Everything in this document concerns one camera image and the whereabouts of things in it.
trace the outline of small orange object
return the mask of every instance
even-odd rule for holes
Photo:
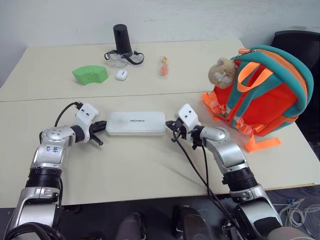
[[[166,76],[168,74],[168,58],[164,56],[161,62],[162,67],[160,69],[160,73],[162,76]]]

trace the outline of green sponge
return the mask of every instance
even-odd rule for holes
[[[75,79],[82,85],[90,83],[102,83],[108,78],[107,69],[104,66],[88,65],[72,71]]]

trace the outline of orange backpack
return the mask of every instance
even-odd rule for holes
[[[232,58],[238,66],[233,84],[214,87],[202,99],[214,119],[251,136],[245,148],[254,152],[282,144],[276,137],[256,142],[254,135],[293,123],[306,109],[314,82],[309,69],[296,57],[275,47],[259,45],[241,49]]]

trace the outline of orange strap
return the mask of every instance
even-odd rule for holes
[[[213,120],[214,120],[214,121],[219,121],[220,118],[218,118],[218,117],[216,117],[216,116],[214,115],[214,111],[213,111],[213,109],[212,109],[212,107],[211,107],[211,102],[212,102],[212,101],[218,102],[218,98],[217,98],[216,93],[215,93],[214,91],[212,91],[212,92],[210,93],[210,95],[209,95],[207,92],[205,92],[204,94],[201,95],[201,98],[202,98],[204,104],[208,107],[209,112],[210,112]]]
[[[256,78],[252,86],[245,86],[241,83],[251,74],[255,71],[255,69],[260,65],[258,62],[251,61],[249,62],[239,73],[238,79],[237,79],[237,89],[241,93],[245,93],[260,84],[262,84],[265,80],[267,80],[270,75],[273,74],[272,71],[270,71],[268,68],[265,68],[260,75]]]
[[[250,134],[250,140],[244,145],[249,153],[267,149],[275,146],[282,145],[282,142],[278,137],[267,139],[264,141],[256,142],[253,131]]]
[[[298,119],[299,116],[294,116],[294,117],[286,117],[286,116],[283,116],[281,115],[280,118],[282,118],[282,120],[284,122],[287,122],[287,123],[293,123],[295,122],[297,119]]]
[[[215,91],[212,91],[210,94],[207,94],[207,98],[208,99],[206,99],[205,104],[207,104],[207,106],[209,106],[212,109],[213,113],[223,115],[226,114],[226,105],[219,104],[218,97]]]
[[[242,117],[240,117],[235,124],[235,127],[238,129],[238,131],[242,134],[249,135],[250,140],[244,145],[246,150],[249,153],[259,151],[262,149],[271,148],[274,146],[279,146],[282,144],[280,139],[278,137],[274,137],[271,139],[267,139],[264,141],[256,142],[254,133],[261,131],[265,127],[263,124],[256,124],[256,125],[247,125],[244,123],[244,120]]]

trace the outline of stuffed toy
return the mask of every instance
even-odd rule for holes
[[[226,89],[236,78],[237,65],[233,60],[221,57],[208,73],[210,83],[220,89]]]

